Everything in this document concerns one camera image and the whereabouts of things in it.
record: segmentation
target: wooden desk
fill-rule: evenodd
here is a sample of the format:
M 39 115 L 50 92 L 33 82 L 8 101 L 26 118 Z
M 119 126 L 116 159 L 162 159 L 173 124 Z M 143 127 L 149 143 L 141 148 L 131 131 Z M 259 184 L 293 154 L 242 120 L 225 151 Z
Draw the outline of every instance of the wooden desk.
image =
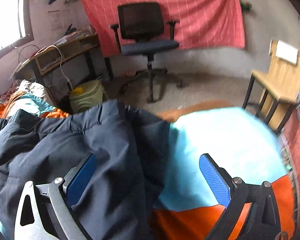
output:
M 94 70 L 93 63 L 90 57 L 89 50 L 99 47 L 99 39 L 97 34 L 92 34 L 86 37 L 77 38 L 72 41 L 67 41 L 64 44 L 58 45 L 58 49 L 61 50 L 64 58 L 62 64 L 73 59 L 74 57 L 83 54 L 89 69 L 89 76 L 84 81 L 93 80 L 97 78 L 97 74 Z M 109 64 L 109 58 L 105 58 L 106 66 L 110 79 L 113 78 L 111 65 Z M 61 55 L 56 48 L 49 48 L 48 50 L 38 53 L 37 55 L 27 59 L 20 66 L 15 73 L 17 79 L 29 80 L 33 77 L 33 74 L 38 83 L 45 86 L 43 78 L 49 75 L 51 72 L 60 67 Z

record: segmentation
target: chair seat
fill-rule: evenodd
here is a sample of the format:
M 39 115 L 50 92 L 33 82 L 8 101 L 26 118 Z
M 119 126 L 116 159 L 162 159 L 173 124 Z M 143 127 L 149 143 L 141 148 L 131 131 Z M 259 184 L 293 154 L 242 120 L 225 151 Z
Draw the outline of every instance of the chair seat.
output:
M 265 88 L 269 93 L 277 100 L 281 100 L 290 104 L 297 103 L 297 95 L 286 91 L 284 86 L 278 81 L 274 80 L 267 73 L 263 73 L 258 70 L 251 71 L 252 76 Z
M 147 55 L 168 49 L 176 49 L 177 47 L 179 47 L 179 42 L 172 40 L 141 41 L 123 45 L 121 47 L 121 53 L 122 55 Z

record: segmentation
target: electrical cable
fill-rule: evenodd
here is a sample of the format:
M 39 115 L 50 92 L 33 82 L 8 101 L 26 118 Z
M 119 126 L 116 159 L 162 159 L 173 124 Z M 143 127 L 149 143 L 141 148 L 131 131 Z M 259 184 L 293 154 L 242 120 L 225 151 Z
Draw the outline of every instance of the electrical cable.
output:
M 26 33 L 26 34 L 25 34 L 25 37 L 21 37 L 21 38 L 19 38 L 18 40 L 26 39 L 27 37 L 30 37 L 30 34 Z M 16 46 L 14 45 L 15 42 L 12 42 L 10 45 L 12 45 L 13 48 L 17 49 L 18 47 L 16 47 Z
M 37 46 L 37 45 L 34 45 L 34 44 L 29 44 L 29 45 L 26 45 L 25 47 L 23 47 L 20 52 L 19 52 L 19 63 L 20 63 L 20 55 L 21 55 L 21 52 L 23 51 L 23 49 L 25 49 L 26 47 L 29 47 L 29 46 L 35 46 L 37 47 L 38 50 L 40 50 L 40 48 Z
M 64 59 L 64 62 L 65 62 L 65 57 L 63 56 L 61 50 L 60 50 L 57 46 L 55 46 L 55 45 L 50 45 L 50 46 L 48 46 L 48 47 L 46 47 L 46 48 L 44 48 L 44 49 L 42 48 L 42 49 L 39 50 L 35 55 L 37 55 L 37 54 L 39 54 L 39 53 L 42 53 L 42 52 L 46 51 L 46 50 L 49 49 L 49 48 L 56 48 L 56 49 L 59 51 L 59 53 L 60 53 L 60 55 L 61 55 L 61 61 L 60 61 L 60 69 L 61 69 L 61 72 L 62 72 L 63 76 L 66 78 L 66 80 L 68 81 L 71 90 L 73 90 L 73 87 L 72 87 L 72 84 L 71 84 L 70 79 L 64 74 L 63 69 L 62 69 L 62 67 L 61 67 L 61 65 L 62 65 L 62 60 L 63 60 L 63 59 Z

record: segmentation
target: papers on desk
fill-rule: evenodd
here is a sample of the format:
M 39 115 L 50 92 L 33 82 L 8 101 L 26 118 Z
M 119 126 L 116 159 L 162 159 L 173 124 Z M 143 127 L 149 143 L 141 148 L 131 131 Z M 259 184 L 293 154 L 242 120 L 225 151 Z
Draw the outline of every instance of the papers on desk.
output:
M 53 43 L 53 45 L 58 46 L 58 45 L 66 43 L 67 41 L 72 41 L 72 40 L 86 37 L 89 35 L 91 35 L 91 32 L 88 30 L 84 30 L 84 31 L 78 30 L 78 31 L 70 33 L 69 35 L 63 36 L 61 39 L 59 39 L 55 43 Z
M 298 49 L 285 43 L 283 41 L 278 41 L 276 57 L 280 57 L 293 65 L 297 64 L 298 59 Z

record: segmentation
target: white paper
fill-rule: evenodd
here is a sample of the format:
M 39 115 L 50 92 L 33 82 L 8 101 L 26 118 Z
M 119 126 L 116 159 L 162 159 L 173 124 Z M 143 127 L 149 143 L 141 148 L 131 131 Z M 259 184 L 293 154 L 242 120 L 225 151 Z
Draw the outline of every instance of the white paper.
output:
M 60 11 L 48 11 L 48 19 L 52 31 L 62 29 L 62 19 Z
M 280 57 L 293 65 L 297 64 L 298 59 L 298 49 L 285 43 L 283 41 L 278 41 L 276 57 Z

